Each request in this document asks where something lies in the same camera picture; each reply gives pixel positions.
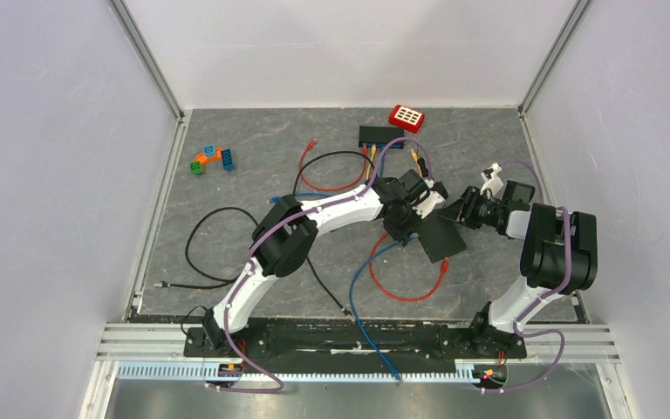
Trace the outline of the black network switch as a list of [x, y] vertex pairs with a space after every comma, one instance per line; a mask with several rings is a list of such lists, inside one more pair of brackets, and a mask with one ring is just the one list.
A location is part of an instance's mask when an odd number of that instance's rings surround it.
[[398, 127], [360, 126], [358, 147], [370, 148], [375, 145], [377, 148], [383, 148], [390, 141], [403, 136], [404, 130]]

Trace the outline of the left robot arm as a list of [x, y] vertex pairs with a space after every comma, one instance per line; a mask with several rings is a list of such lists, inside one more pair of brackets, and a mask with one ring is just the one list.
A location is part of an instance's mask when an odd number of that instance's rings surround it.
[[441, 182], [410, 169], [399, 178], [372, 177], [366, 184], [327, 198], [276, 203], [252, 234], [243, 269], [226, 296], [202, 320], [206, 346], [219, 356], [234, 353], [238, 331], [275, 281], [297, 271], [315, 240], [354, 223], [382, 220], [399, 244], [417, 232], [448, 198]]

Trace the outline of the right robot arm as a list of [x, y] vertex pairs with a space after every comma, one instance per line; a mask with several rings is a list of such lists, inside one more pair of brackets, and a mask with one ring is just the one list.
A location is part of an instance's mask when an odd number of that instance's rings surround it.
[[480, 356], [520, 346], [533, 316], [564, 295], [590, 288], [597, 276], [597, 218], [534, 203], [534, 195], [534, 187], [514, 181], [499, 198], [469, 187], [439, 213], [461, 226], [489, 226], [523, 243], [519, 278], [475, 315], [464, 334]]

